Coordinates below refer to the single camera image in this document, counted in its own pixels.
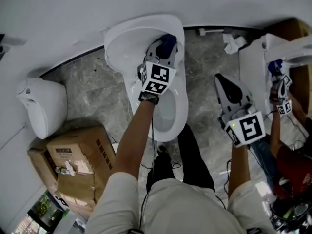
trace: blue part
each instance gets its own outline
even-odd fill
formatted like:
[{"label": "blue part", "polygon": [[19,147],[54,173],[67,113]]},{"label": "blue part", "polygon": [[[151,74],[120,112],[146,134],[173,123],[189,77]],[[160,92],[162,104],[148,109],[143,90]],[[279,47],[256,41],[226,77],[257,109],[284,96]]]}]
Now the blue part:
[{"label": "blue part", "polygon": [[283,63],[282,59],[271,61],[269,63],[268,70],[270,71],[272,76],[279,76],[282,74],[282,72],[280,71],[282,68],[282,63]]},{"label": "blue part", "polygon": [[163,35],[156,41],[162,41],[162,44],[156,48],[156,55],[160,59],[168,59],[173,47],[176,45],[176,37],[170,34]]}]

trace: paper scrap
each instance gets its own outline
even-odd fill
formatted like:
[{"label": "paper scrap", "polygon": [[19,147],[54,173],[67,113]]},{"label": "paper scrap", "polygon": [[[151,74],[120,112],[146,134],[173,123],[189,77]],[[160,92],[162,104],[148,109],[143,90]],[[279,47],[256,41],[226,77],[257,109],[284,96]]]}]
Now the paper scrap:
[{"label": "paper scrap", "polygon": [[239,48],[247,44],[243,37],[234,39],[231,34],[223,34],[223,42],[227,43],[224,51],[229,55],[237,53]]}]

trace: white toilet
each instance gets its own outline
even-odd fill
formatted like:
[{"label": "white toilet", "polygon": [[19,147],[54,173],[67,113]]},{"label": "white toilet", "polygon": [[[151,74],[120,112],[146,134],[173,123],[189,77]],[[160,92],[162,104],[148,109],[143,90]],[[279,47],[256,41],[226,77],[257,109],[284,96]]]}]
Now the white toilet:
[{"label": "white toilet", "polygon": [[188,116],[181,21],[172,15],[140,17],[114,26],[104,37],[105,60],[112,69],[122,73],[134,114],[140,104],[138,97],[142,90],[137,67],[143,63],[148,47],[165,34],[176,36],[178,52],[174,63],[177,73],[169,89],[159,96],[159,104],[154,111],[154,140],[160,142],[176,138]]},{"label": "white toilet", "polygon": [[312,36],[287,41],[266,34],[239,51],[240,80],[249,88],[263,116],[273,110],[269,102],[272,82],[268,65],[279,59],[282,60],[282,71],[288,75],[290,68],[312,63]]},{"label": "white toilet", "polygon": [[28,110],[35,134],[47,138],[65,121],[67,94],[63,85],[41,78],[29,78],[16,89],[17,98]]}]

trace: white wall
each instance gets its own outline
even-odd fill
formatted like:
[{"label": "white wall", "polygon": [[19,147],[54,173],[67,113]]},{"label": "white wall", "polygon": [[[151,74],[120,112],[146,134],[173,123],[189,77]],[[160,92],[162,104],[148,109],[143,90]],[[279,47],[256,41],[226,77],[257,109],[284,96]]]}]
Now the white wall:
[{"label": "white wall", "polygon": [[[17,82],[103,45],[101,31],[121,21],[169,13],[184,26],[261,28],[287,17],[312,25],[311,11],[312,0],[0,0],[0,32],[27,40],[0,62],[0,146],[27,120],[15,98]],[[42,190],[26,154],[34,138],[23,130],[0,151],[0,226],[7,232]]]}]

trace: black pants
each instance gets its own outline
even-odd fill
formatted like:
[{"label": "black pants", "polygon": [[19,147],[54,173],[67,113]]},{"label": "black pants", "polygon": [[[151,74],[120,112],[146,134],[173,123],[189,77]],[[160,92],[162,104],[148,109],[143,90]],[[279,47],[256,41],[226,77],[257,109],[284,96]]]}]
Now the black pants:
[{"label": "black pants", "polygon": [[[183,162],[183,182],[189,185],[211,188],[215,191],[214,181],[200,156],[197,141],[189,125],[186,124],[179,134],[178,142]],[[155,159],[154,167],[148,173],[146,183],[147,192],[150,191],[154,183],[167,178],[175,178],[175,176],[172,171],[171,158],[169,154],[165,153],[160,154]]]}]

